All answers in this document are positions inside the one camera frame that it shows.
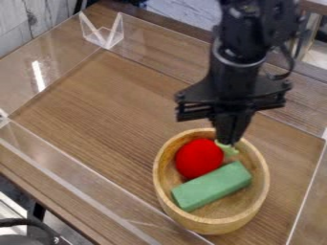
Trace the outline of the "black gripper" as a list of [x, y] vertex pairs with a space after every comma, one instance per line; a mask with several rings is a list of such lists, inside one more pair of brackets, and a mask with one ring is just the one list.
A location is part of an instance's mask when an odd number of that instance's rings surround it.
[[246, 63], [211, 54], [204, 78], [175, 94], [176, 120], [208, 119], [224, 145], [240, 141], [258, 111], [284, 107], [288, 73], [262, 75], [262, 64], [263, 59]]

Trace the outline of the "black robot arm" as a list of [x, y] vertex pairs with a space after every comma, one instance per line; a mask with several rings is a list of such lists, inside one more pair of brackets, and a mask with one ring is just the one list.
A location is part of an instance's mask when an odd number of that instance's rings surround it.
[[295, 0], [219, 0], [223, 17], [212, 30], [208, 72], [175, 94], [176, 120], [207, 119], [216, 139], [235, 145], [260, 110], [280, 108], [292, 89], [290, 73], [263, 74], [267, 54], [279, 49], [295, 65], [286, 42], [298, 34]]

